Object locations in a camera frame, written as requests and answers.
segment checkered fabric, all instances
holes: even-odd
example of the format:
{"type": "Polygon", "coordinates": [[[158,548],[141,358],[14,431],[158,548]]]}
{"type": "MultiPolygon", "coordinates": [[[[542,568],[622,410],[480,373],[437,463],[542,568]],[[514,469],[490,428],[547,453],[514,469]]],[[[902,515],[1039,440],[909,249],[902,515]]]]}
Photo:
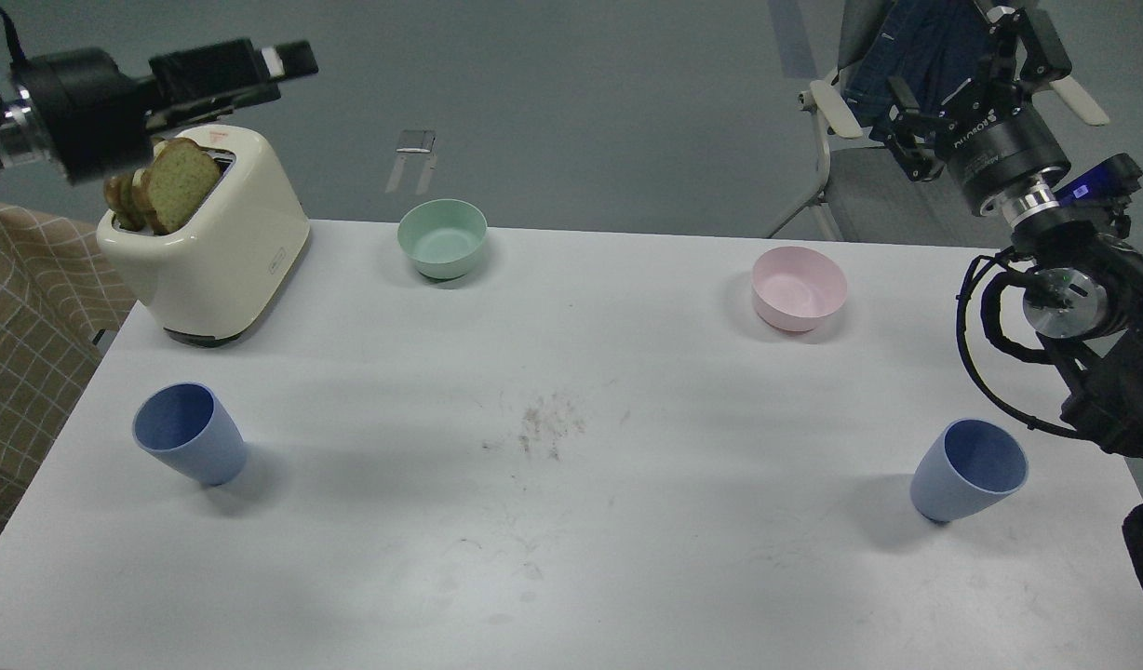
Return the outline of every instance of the checkered fabric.
{"type": "Polygon", "coordinates": [[[133,302],[94,225],[0,204],[0,533],[133,302]]]}

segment gray floor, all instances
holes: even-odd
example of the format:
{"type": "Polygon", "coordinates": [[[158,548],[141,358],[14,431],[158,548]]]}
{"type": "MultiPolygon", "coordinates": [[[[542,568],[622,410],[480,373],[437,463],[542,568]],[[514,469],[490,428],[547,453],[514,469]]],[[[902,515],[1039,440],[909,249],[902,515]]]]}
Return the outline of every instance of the gray floor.
{"type": "MultiPolygon", "coordinates": [[[[320,74],[231,122],[269,137],[312,217],[397,221],[458,197],[499,226],[758,237],[813,169],[794,97],[834,63],[844,0],[2,5],[27,55],[98,46],[137,77],[201,43],[309,39],[320,74]],[[419,160],[385,192],[406,128],[439,137],[425,193],[419,160]]],[[[1143,0],[1041,5],[1113,122],[1084,127],[1040,95],[1045,119],[1078,168],[1116,152],[1143,168],[1143,0]]],[[[0,85],[7,71],[0,38],[0,85]]],[[[104,209],[97,183],[47,165],[6,172],[0,200],[104,209]]],[[[1130,213],[1143,250],[1143,190],[1130,213]]],[[[818,232],[798,217],[783,237],[818,232]]]]}

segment cream toaster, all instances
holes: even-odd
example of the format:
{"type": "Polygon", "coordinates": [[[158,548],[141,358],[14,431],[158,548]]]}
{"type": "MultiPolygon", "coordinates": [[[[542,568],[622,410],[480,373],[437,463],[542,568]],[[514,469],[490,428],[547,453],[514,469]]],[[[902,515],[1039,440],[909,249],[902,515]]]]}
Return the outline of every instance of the cream toaster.
{"type": "Polygon", "coordinates": [[[112,209],[96,241],[138,301],[181,343],[230,343],[261,317],[309,236],[307,216],[264,137],[229,126],[178,134],[222,167],[187,224],[170,234],[121,229],[112,209]]]}

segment plastic cup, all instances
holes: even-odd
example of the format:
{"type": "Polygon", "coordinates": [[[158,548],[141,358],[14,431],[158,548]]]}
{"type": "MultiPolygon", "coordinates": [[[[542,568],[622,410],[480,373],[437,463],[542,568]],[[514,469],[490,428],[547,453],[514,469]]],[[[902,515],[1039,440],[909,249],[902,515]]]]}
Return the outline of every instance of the plastic cup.
{"type": "Polygon", "coordinates": [[[431,200],[406,213],[398,246],[415,270],[431,279],[455,279],[481,263],[488,224],[481,209],[464,200],[431,200]]]}
{"type": "Polygon", "coordinates": [[[954,421],[932,445],[911,478],[911,502],[932,521],[981,512],[1026,482],[1026,455],[989,421],[954,421]]]}
{"type": "Polygon", "coordinates": [[[209,487],[239,474],[248,447],[219,399],[202,384],[166,386],[138,408],[133,438],[152,457],[209,487]]]}

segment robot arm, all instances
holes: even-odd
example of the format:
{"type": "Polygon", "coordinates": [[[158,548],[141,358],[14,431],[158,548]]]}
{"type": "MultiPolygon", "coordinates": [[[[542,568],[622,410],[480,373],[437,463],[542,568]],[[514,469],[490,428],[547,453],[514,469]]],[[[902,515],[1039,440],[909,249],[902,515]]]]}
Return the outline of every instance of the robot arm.
{"type": "MultiPolygon", "coordinates": [[[[1141,169],[1119,153],[1055,190],[1070,162],[1031,95],[1064,81],[1072,63],[1047,14],[980,5],[992,54],[981,58],[975,77],[946,98],[937,115],[920,113],[906,82],[892,79],[896,114],[885,142],[908,177],[940,177],[946,167],[975,215],[1001,213],[1014,229],[1013,247],[981,256],[965,277],[956,314],[961,359],[985,397],[1028,428],[1143,458],[1143,256],[1121,241],[1129,234],[1126,205],[1138,190],[1141,169]],[[1026,54],[1021,67],[1015,59],[1020,43],[1026,54]],[[977,270],[981,262],[985,266],[977,270]],[[1013,262],[1031,265],[1017,271],[1013,262]],[[1055,366],[1070,392],[1061,407],[1066,425],[1012,407],[972,362],[967,305],[990,268],[1001,272],[981,301],[985,337],[1023,362],[1055,366]],[[1042,349],[1022,348],[1001,332],[998,310],[1008,287],[1023,289],[1023,309],[1042,349]],[[1087,346],[1119,333],[1105,354],[1087,346]]],[[[1089,122],[1103,114],[1086,115],[1089,122]]],[[[1143,589],[1143,505],[1126,519],[1124,535],[1143,589]]]]}
{"type": "Polygon", "coordinates": [[[150,58],[133,79],[104,50],[27,58],[0,8],[17,98],[0,95],[0,170],[49,160],[70,183],[133,169],[152,157],[150,136],[278,101],[278,85],[319,72],[311,46],[257,50],[248,39],[150,58]]]}

